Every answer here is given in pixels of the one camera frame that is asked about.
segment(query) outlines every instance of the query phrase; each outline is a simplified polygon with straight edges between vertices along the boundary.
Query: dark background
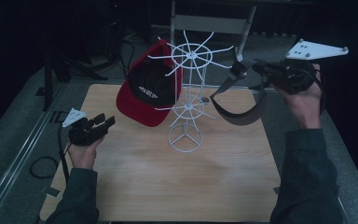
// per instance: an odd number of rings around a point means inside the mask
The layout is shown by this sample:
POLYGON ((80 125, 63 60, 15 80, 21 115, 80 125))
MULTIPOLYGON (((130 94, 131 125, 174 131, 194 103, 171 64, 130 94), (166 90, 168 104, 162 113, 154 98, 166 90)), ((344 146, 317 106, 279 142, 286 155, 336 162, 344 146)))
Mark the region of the dark background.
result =
MULTIPOLYGON (((63 51, 86 62, 98 51, 92 44, 102 38, 97 34, 112 21, 131 25, 147 41, 150 24, 170 24, 170 1, 96 1, 94 7, 90 7, 93 1, 74 2, 0 0, 0 118, 29 77, 43 67, 46 52, 63 51)), ((263 4, 257 8, 251 31, 271 38, 274 34, 296 35, 349 48, 347 56, 316 63, 326 77, 326 108, 358 168, 358 1, 312 2, 305 6, 263 4)), ((216 4, 200 5, 202 1, 178 3, 178 12, 206 16, 243 18, 243 11, 249 9, 231 5, 215 10, 216 4)), ((113 51, 119 51, 119 44, 113 51)), ((62 81, 70 79, 67 74, 59 76, 62 81)))

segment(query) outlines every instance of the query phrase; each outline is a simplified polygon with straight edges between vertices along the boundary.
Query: white wire rack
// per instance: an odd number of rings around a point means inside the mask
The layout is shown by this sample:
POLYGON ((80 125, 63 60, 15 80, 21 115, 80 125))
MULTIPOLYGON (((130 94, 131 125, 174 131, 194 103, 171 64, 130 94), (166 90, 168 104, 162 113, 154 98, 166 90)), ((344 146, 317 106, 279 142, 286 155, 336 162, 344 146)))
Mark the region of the white wire rack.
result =
POLYGON ((168 141, 171 147, 180 152, 192 152, 202 144, 202 133, 196 123, 196 119, 202 115, 215 119, 215 117, 204 112, 205 106, 208 103, 202 96, 206 69, 210 64, 226 69, 231 68, 231 66, 214 63, 213 55, 218 52, 233 49, 234 47, 210 50, 205 44, 212 38, 213 33, 201 44, 188 42, 186 31, 184 31, 184 36, 186 40, 185 44, 174 46, 167 43, 172 48, 171 55, 148 57, 151 59, 171 58, 174 61, 175 67, 169 74, 166 74, 167 77, 177 76, 176 70, 178 68, 183 68, 183 73, 188 72, 188 86, 186 87, 183 83, 181 84, 182 93, 179 99, 176 96, 176 99, 178 99, 176 104, 172 108, 162 109, 172 109, 177 115, 176 120, 170 125, 171 129, 168 132, 168 141), (194 85, 192 83, 193 73, 196 73, 200 78, 200 85, 194 85))

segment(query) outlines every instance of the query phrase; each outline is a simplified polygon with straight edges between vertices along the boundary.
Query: wooden board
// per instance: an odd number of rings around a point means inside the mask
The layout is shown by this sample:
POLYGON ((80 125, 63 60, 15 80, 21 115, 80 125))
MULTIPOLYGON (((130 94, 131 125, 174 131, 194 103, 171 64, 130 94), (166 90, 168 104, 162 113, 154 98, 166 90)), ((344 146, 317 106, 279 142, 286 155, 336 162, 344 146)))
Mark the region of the wooden board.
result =
MULTIPOLYGON (((178 152, 168 143, 176 115, 171 111, 154 128, 128 119, 116 108, 119 88, 92 85, 81 108, 88 118, 105 113, 117 121, 100 144, 94 166, 101 221, 269 220, 280 178, 261 120, 235 126, 219 117, 212 104, 206 105, 205 112, 216 119, 205 115, 196 119, 201 146, 190 153, 178 152)), ((204 96, 214 91, 206 88, 204 96)), ((237 113, 255 104, 247 90, 230 90, 215 99, 237 113)), ((51 186, 64 190, 61 167, 51 186)), ((42 219, 58 201, 46 198, 42 219)))

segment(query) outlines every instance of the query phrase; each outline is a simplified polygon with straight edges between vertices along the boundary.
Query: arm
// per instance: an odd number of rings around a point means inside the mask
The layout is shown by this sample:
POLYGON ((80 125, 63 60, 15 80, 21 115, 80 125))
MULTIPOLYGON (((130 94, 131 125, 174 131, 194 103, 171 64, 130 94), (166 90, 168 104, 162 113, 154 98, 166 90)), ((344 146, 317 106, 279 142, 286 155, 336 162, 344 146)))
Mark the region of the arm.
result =
POLYGON ((286 134, 282 182, 270 223, 342 223, 337 171, 327 157, 321 129, 321 91, 315 83, 295 95, 277 91, 291 109, 299 130, 286 134))
POLYGON ((98 221, 96 205, 97 173, 93 171, 99 139, 88 147, 70 146, 68 151, 74 168, 62 200, 46 223, 85 223, 98 221))

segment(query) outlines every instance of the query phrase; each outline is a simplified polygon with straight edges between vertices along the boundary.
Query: red baseball cap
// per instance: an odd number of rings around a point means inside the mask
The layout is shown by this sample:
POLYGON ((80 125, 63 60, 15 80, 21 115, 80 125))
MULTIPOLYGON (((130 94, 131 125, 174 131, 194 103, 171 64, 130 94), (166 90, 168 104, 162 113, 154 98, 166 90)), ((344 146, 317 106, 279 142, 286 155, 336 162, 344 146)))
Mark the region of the red baseball cap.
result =
POLYGON ((116 105, 130 119, 155 127, 176 104, 182 89, 182 69, 166 77, 174 69, 172 58, 151 59, 149 55, 171 56, 171 48, 166 40, 160 39, 133 63, 118 91, 116 105))

